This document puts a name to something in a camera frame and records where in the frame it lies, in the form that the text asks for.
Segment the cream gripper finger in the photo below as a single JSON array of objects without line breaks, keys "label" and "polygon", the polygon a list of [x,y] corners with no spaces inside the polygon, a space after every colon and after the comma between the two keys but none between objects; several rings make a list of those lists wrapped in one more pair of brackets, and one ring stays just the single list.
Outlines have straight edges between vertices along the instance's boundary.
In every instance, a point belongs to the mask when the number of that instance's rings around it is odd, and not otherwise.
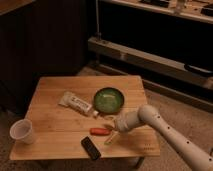
[{"label": "cream gripper finger", "polygon": [[115,128],[115,119],[116,117],[114,115],[107,115],[103,117],[104,119],[104,126],[108,129],[114,129]]},{"label": "cream gripper finger", "polygon": [[112,131],[110,136],[106,139],[106,141],[104,142],[105,145],[109,145],[113,142],[113,140],[118,136],[118,132],[117,131]]}]

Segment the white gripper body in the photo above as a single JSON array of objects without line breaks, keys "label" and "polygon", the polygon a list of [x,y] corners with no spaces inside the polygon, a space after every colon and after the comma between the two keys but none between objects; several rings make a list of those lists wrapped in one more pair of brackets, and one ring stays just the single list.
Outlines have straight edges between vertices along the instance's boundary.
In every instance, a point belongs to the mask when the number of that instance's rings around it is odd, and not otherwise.
[{"label": "white gripper body", "polygon": [[142,126],[143,122],[140,120],[137,111],[131,111],[119,114],[115,118],[114,124],[117,131],[129,132],[134,128]]}]

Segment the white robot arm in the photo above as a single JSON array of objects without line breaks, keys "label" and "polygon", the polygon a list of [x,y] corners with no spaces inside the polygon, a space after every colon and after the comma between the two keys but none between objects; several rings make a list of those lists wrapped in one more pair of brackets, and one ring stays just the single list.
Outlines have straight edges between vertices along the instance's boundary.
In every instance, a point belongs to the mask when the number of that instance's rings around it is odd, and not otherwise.
[{"label": "white robot arm", "polygon": [[152,105],[142,105],[136,111],[105,116],[113,125],[111,128],[120,133],[148,125],[157,131],[191,168],[192,171],[213,171],[213,157],[170,126]]}]

